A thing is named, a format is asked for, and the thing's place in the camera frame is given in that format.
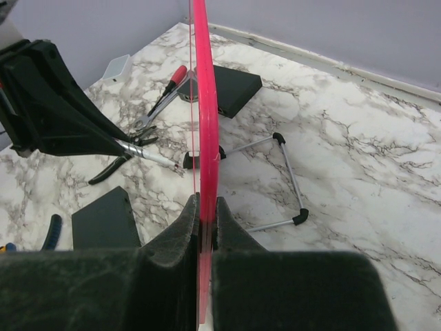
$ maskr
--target silver metal rod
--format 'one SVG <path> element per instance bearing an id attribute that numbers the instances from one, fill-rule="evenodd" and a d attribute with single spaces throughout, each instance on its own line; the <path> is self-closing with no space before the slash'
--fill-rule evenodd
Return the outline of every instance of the silver metal rod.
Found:
<path id="1" fill-rule="evenodd" d="M 255 228 L 247 229 L 247 232 L 255 232 L 255 231 L 261 231 L 261 230 L 268 230 L 272 228 L 277 228 L 278 226 L 282 225 L 288 225 L 288 224 L 294 224 L 292 219 L 288 219 L 286 221 L 281 221 L 277 223 L 262 225 L 262 226 L 256 226 Z"/>
<path id="2" fill-rule="evenodd" d="M 234 148 L 233 150 L 229 150 L 229 151 L 225 152 L 225 154 L 226 154 L 226 155 L 229 155 L 229 154 L 232 154 L 232 153 L 238 152 L 239 150 L 244 150 L 245 148 L 252 147 L 252 146 L 254 146 L 254 145 L 258 145 L 259 143 L 264 143 L 264 142 L 269 141 L 269 140 L 271 140 L 271 139 L 273 139 L 272 136 L 267 137 L 267 138 L 264 138 L 264 139 L 261 139 L 261 140 L 257 140 L 257 141 L 255 141 L 255 142 L 253 142 L 253 143 L 249 143 L 248 145 L 241 146 L 241 147 L 237 147 L 237 148 Z"/>
<path id="3" fill-rule="evenodd" d="M 140 157 L 142 159 L 147 159 L 153 162 L 157 162 L 166 167 L 172 167 L 175 169 L 179 168 L 179 164 L 163 157 L 162 155 L 150 153 L 148 150 L 145 150 L 142 147 L 133 145 L 131 143 L 126 143 L 125 141 L 121 141 L 118 139 L 115 139 L 115 141 L 119 143 L 121 147 L 124 148 L 124 151 L 126 153 L 133 155 L 134 157 Z"/>
<path id="4" fill-rule="evenodd" d="M 300 188 L 298 187 L 298 183 L 297 183 L 297 180 L 296 180 L 294 173 L 292 171 L 291 164 L 289 163 L 287 151 L 285 149 L 285 144 L 282 143 L 280 146 L 282 148 L 283 156 L 285 157 L 285 162 L 288 167 L 289 176 L 291 177 L 292 185 L 294 187 L 294 192 L 297 195 L 298 204 L 300 205 L 300 209 L 303 209 L 302 194 L 300 193 Z"/>

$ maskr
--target purple wall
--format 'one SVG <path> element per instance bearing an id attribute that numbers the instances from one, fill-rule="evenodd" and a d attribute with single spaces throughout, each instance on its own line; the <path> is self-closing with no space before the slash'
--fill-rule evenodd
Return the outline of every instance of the purple wall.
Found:
<path id="1" fill-rule="evenodd" d="M 10 15 L 28 39 L 50 39 L 82 88 L 183 18 L 177 0 L 20 0 Z"/>
<path id="2" fill-rule="evenodd" d="M 441 92 L 439 0 L 206 2 L 210 23 Z"/>

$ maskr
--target marble countertop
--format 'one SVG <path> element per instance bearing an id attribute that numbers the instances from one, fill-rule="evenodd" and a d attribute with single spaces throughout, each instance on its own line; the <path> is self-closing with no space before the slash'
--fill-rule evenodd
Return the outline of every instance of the marble countertop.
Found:
<path id="1" fill-rule="evenodd" d="M 212 52 L 216 65 L 259 74 L 264 86 L 234 119 L 220 118 L 220 144 L 230 150 L 282 133 L 310 211 L 301 226 L 253 236 L 269 250 L 365 254 L 380 273 L 400 329 L 441 330 L 441 113 L 216 35 Z M 188 26 L 180 23 L 134 55 L 129 81 L 98 82 L 87 94 L 128 131 L 188 59 Z M 175 99 L 154 124 L 160 139 L 149 150 L 182 162 L 191 150 L 189 104 Z M 111 160 L 0 152 L 0 242 L 39 250 L 50 216 L 58 213 L 64 220 L 58 249 L 70 250 L 71 215 L 120 185 L 147 243 L 194 191 L 190 172 L 179 176 L 141 159 L 89 186 Z M 222 160 L 218 195 L 245 228 L 298 214 L 273 141 Z"/>

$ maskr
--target clamp jaw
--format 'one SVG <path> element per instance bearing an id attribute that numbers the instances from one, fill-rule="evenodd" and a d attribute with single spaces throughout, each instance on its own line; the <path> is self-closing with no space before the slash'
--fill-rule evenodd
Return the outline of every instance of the clamp jaw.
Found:
<path id="1" fill-rule="evenodd" d="M 121 156 L 128 136 L 78 87 L 57 47 L 26 39 L 0 51 L 0 121 L 12 149 L 55 156 Z"/>

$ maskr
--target pliers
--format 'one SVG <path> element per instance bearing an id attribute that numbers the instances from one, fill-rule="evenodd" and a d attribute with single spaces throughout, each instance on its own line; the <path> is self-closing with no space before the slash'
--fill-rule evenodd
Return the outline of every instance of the pliers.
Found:
<path id="1" fill-rule="evenodd" d="M 133 143 L 136 146 L 146 146 L 151 143 L 154 143 L 156 140 L 158 140 L 158 137 L 150 138 L 144 140 L 144 138 L 149 135 L 154 129 L 156 129 L 156 126 L 151 126 L 149 128 L 146 128 L 140 132 L 137 132 L 133 135 L 130 135 L 130 142 Z M 97 174 L 94 178 L 89 180 L 89 185 L 95 185 L 98 184 L 107 178 L 110 177 L 115 171 L 119 169 L 125 162 L 129 161 L 133 156 L 124 153 L 123 156 L 117 157 L 106 169 L 101 171 L 99 174 Z"/>

